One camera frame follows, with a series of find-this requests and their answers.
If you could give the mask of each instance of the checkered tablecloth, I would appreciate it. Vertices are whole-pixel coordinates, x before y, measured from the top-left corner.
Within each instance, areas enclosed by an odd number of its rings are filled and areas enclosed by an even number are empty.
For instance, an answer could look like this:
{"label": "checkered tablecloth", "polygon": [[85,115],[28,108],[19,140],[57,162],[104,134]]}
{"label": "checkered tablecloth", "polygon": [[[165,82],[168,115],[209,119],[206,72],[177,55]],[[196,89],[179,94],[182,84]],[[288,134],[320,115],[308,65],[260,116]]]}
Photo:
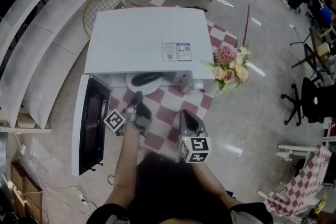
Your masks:
{"label": "checkered tablecloth", "polygon": [[[152,0],[148,6],[176,7],[164,0]],[[215,47],[237,48],[237,37],[207,20],[211,44]],[[178,149],[179,111],[187,109],[203,119],[218,88],[213,91],[181,93],[180,87],[159,87],[143,98],[143,103],[152,112],[153,121],[146,138],[140,144],[176,162],[180,160]],[[121,111],[130,103],[134,93],[128,88],[114,88],[111,92],[109,110]]]}
{"label": "checkered tablecloth", "polygon": [[288,202],[280,198],[269,197],[266,201],[266,208],[270,212],[275,212],[280,216],[295,216],[309,209],[309,205],[304,203],[306,197],[315,197],[322,189],[322,185],[317,182],[321,164],[329,161],[331,152],[321,146],[315,156],[307,166],[296,176],[286,187]]}

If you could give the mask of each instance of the flower bouquet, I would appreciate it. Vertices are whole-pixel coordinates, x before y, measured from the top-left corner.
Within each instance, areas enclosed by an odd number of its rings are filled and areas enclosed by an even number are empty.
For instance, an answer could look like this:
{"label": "flower bouquet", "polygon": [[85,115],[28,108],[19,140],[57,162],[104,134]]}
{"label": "flower bouquet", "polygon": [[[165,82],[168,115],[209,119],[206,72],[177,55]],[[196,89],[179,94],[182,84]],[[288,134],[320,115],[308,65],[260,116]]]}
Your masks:
{"label": "flower bouquet", "polygon": [[216,81],[218,81],[219,93],[225,90],[237,89],[242,84],[247,84],[250,74],[246,69],[248,61],[248,44],[234,52],[229,46],[221,46],[214,50],[214,63],[202,61],[208,67],[213,68]]}

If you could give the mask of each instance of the black cable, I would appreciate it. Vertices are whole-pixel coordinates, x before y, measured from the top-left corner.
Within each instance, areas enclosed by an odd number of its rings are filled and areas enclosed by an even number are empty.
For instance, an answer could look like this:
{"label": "black cable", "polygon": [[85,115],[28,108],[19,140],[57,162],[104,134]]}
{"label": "black cable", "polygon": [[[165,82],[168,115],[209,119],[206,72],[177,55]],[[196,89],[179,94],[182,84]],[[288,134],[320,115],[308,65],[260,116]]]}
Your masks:
{"label": "black cable", "polygon": [[98,209],[98,207],[93,202],[88,201],[88,200],[84,200],[84,199],[82,201],[90,202],[91,204],[93,204]]}
{"label": "black cable", "polygon": [[112,184],[111,182],[109,182],[109,178],[110,178],[110,177],[114,177],[114,176],[108,176],[108,177],[107,177],[107,182],[108,182],[111,186],[114,186],[114,184]]}

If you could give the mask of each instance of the hand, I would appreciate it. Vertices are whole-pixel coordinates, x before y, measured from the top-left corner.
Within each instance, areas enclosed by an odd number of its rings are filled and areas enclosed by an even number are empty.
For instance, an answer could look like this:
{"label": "hand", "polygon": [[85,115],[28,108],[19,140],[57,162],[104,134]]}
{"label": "hand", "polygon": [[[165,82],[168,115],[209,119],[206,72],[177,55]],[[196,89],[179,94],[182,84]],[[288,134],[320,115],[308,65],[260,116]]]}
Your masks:
{"label": "hand", "polygon": [[129,121],[125,124],[125,134],[127,133],[130,133],[133,135],[139,134],[139,130],[137,129],[137,127],[135,127],[134,122]]}

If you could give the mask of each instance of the white flower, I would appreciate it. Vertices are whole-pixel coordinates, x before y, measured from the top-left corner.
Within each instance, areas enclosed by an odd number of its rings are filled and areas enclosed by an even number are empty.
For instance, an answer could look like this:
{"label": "white flower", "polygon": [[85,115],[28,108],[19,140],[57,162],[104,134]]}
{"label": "white flower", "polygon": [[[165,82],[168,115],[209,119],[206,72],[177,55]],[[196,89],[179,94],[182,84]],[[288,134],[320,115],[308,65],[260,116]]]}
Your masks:
{"label": "white flower", "polygon": [[243,64],[243,59],[244,59],[244,56],[242,54],[237,54],[236,63],[238,66],[241,66]]}
{"label": "white flower", "polygon": [[236,65],[237,65],[236,60],[232,61],[232,62],[229,64],[229,66],[230,66],[231,69],[234,69],[234,68],[236,67]]}
{"label": "white flower", "polygon": [[214,68],[214,75],[215,78],[218,80],[222,80],[223,79],[223,74],[224,74],[224,70],[221,67],[215,67]]}
{"label": "white flower", "polygon": [[241,47],[240,48],[240,53],[241,53],[241,55],[249,55],[251,52],[248,50],[248,49],[246,49],[245,47]]}
{"label": "white flower", "polygon": [[243,82],[247,82],[250,74],[248,73],[247,69],[243,66],[237,66],[236,67],[236,72],[238,78],[240,78]]}

